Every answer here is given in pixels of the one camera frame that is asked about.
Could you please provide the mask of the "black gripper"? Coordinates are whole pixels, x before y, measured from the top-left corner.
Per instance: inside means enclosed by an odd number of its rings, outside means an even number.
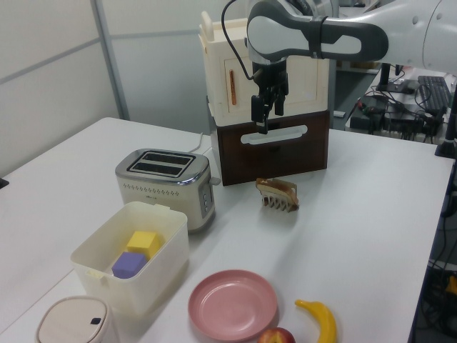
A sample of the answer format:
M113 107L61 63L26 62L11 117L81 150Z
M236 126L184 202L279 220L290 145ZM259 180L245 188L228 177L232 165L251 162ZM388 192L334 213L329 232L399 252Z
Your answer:
M284 102L288 95L286 60L272 64L253 62L253 80L258 86L258 95L251 97L251 120L258 133L268 133L268 105L264 99L274 99L275 115L283 115Z

